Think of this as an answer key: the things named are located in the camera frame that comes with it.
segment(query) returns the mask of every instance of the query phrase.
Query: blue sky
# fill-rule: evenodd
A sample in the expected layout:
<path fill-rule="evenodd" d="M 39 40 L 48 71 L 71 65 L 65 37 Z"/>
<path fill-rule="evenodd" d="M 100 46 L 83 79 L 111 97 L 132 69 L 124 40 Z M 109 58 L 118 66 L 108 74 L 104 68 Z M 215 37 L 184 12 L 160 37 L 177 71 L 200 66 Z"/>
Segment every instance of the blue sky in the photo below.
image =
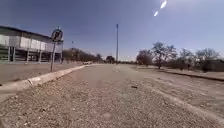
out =
<path fill-rule="evenodd" d="M 1 0 L 0 25 L 51 35 L 60 26 L 65 48 L 133 60 L 156 41 L 192 51 L 214 48 L 224 55 L 223 0 Z"/>

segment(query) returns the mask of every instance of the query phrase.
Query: asphalt road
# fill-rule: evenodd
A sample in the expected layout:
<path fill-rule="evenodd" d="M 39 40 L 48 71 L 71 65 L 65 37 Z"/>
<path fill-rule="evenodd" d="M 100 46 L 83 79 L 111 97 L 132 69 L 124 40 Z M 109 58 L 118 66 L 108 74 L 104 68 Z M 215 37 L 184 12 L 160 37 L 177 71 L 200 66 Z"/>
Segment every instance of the asphalt road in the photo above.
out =
<path fill-rule="evenodd" d="M 0 104 L 5 128 L 223 128 L 127 66 L 86 67 Z"/>

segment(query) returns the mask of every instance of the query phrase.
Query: roof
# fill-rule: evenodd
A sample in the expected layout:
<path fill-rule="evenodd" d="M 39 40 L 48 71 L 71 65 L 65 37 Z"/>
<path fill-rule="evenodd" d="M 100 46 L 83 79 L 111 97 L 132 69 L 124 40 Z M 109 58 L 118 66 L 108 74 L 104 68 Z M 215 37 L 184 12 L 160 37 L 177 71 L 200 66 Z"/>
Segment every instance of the roof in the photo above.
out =
<path fill-rule="evenodd" d="M 44 37 L 44 38 L 47 38 L 47 39 L 51 39 L 51 37 L 49 37 L 49 36 L 45 36 L 45 35 L 42 35 L 42 34 L 39 34 L 39 33 L 29 32 L 29 31 L 14 28 L 14 27 L 0 26 L 0 28 L 9 29 L 9 30 L 18 31 L 18 32 L 24 32 L 24 33 L 28 33 L 28 34 L 32 34 L 32 35 L 41 36 L 41 37 Z"/>

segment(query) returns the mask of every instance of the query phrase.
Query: concrete curb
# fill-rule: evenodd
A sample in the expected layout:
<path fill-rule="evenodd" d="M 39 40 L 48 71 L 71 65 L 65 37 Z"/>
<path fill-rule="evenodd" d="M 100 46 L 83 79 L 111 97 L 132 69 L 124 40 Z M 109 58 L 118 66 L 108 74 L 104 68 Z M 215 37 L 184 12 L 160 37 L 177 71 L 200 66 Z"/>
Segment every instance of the concrete curb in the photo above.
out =
<path fill-rule="evenodd" d="M 190 77 L 196 77 L 196 78 L 202 78 L 202 79 L 216 80 L 216 81 L 224 82 L 224 78 L 215 78 L 215 77 L 208 77 L 208 76 L 201 76 L 201 75 L 184 74 L 184 73 L 177 73 L 177 72 L 171 72 L 171 71 L 162 71 L 162 72 L 175 74 L 175 75 L 190 76 Z"/>
<path fill-rule="evenodd" d="M 92 65 L 78 66 L 78 67 L 74 67 L 74 68 L 70 68 L 70 69 L 60 70 L 57 72 L 52 72 L 52 73 L 44 74 L 41 76 L 29 78 L 26 80 L 21 80 L 18 82 L 5 83 L 0 87 L 0 94 L 16 93 L 16 92 L 22 91 L 24 89 L 28 89 L 30 87 L 35 87 L 39 84 L 46 83 L 48 81 L 54 80 L 56 78 L 62 77 L 62 76 L 69 74 L 73 71 L 76 71 L 76 70 L 79 70 L 79 69 L 82 69 L 82 68 L 88 67 L 88 66 L 92 66 Z"/>
<path fill-rule="evenodd" d="M 172 72 L 172 71 L 167 71 L 167 70 L 157 70 L 157 71 L 174 74 L 174 75 L 182 75 L 182 76 L 189 76 L 189 77 L 196 77 L 196 78 L 202 78 L 202 79 L 207 79 L 207 80 L 216 80 L 216 81 L 224 82 L 224 78 L 220 78 L 220 77 L 217 78 L 217 77 L 202 76 L 202 75 L 195 75 L 195 74 L 179 73 L 179 72 Z"/>

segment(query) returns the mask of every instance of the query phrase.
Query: road sign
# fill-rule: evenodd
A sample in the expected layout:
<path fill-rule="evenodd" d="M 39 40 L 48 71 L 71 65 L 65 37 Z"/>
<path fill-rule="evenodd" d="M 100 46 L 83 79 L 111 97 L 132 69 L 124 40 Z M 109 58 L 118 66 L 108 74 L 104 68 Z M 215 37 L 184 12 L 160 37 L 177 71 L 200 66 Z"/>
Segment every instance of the road sign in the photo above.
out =
<path fill-rule="evenodd" d="M 54 30 L 51 35 L 52 41 L 54 42 L 53 52 L 51 56 L 51 72 L 53 71 L 56 43 L 61 41 L 62 36 L 63 32 L 59 28 Z"/>
<path fill-rule="evenodd" d="M 62 36 L 63 36 L 63 32 L 60 29 L 56 29 L 53 31 L 51 38 L 52 38 L 52 41 L 59 42 L 61 41 Z"/>

